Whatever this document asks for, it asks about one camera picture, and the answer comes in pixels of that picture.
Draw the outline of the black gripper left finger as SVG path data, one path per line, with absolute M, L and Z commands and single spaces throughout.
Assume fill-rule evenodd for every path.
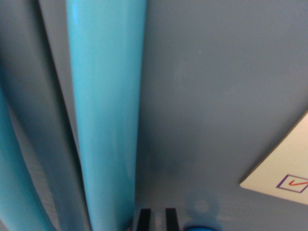
M 143 208 L 140 210 L 136 231 L 149 231 L 151 220 L 151 209 Z

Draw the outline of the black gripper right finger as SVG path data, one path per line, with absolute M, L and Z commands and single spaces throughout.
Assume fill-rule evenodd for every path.
M 167 231 L 180 231 L 176 209 L 166 208 L 165 213 Z

